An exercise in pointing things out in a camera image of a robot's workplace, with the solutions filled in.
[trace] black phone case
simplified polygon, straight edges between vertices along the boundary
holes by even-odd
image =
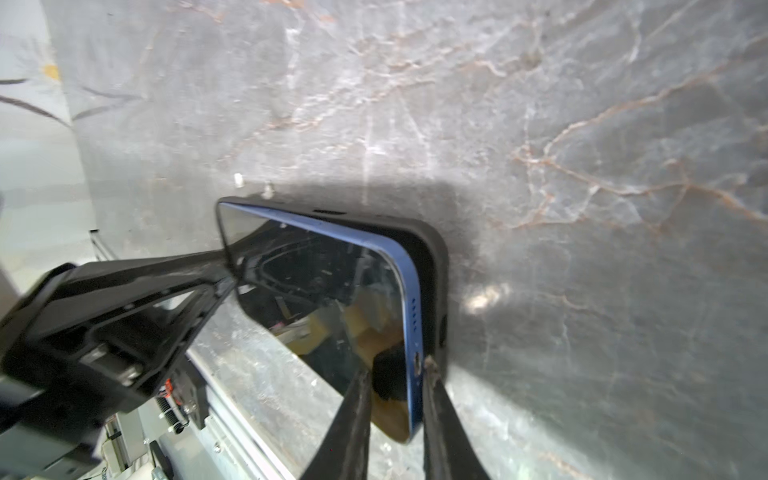
[[[218,201],[218,203],[223,202],[282,210],[357,230],[377,233],[400,243],[410,255],[419,274],[424,354],[434,357],[441,375],[445,378],[448,366],[446,348],[448,335],[448,248],[437,230],[421,220],[386,215],[351,214],[338,210],[323,210],[300,204],[263,200],[258,197],[224,197]],[[221,230],[218,203],[216,217],[219,230]]]

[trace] small white debris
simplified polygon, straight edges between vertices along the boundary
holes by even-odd
[[[261,194],[261,197],[264,200],[269,200],[274,196],[275,196],[275,186],[272,185],[272,182],[267,180],[266,182],[264,182],[264,192]]]

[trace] cable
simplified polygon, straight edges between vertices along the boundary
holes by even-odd
[[[92,480],[93,478],[100,478],[100,477],[102,478],[102,480],[107,478],[107,467],[104,467],[101,470],[101,473],[98,474],[98,475],[94,475],[94,476],[88,477],[88,478],[81,478],[80,480]]]
[[[168,422],[168,425],[173,429],[174,432],[176,432],[176,435],[182,433],[184,431],[184,425],[181,425],[179,418],[176,417],[176,414],[170,407],[168,401],[162,397],[155,397],[154,400],[157,402],[157,406],[160,407],[160,411],[165,416],[165,420]]]
[[[177,418],[177,421],[181,423],[182,420],[184,420],[184,423],[181,423],[182,427],[186,427],[190,424],[190,418],[189,415],[184,411],[184,405],[181,403],[179,399],[177,399],[173,395],[174,391],[174,385],[170,382],[170,379],[167,379],[165,381],[165,384],[161,387],[161,392],[158,396],[159,400],[157,401],[157,404],[160,406],[160,410],[163,411],[166,415],[167,419],[167,410],[165,410],[164,405],[162,404],[161,400],[165,400],[168,403],[169,410],[172,410],[174,413],[174,416]]]

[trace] white wall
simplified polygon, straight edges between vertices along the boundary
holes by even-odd
[[[20,292],[54,266],[93,260],[91,198],[50,42],[39,0],[0,0],[0,268]]]

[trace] marble surface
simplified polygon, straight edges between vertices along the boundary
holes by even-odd
[[[63,263],[94,260],[95,222],[42,4],[3,0],[0,283],[23,294]]]
[[[228,194],[422,218],[493,478],[764,476],[764,0],[44,5],[115,250],[216,247]]]

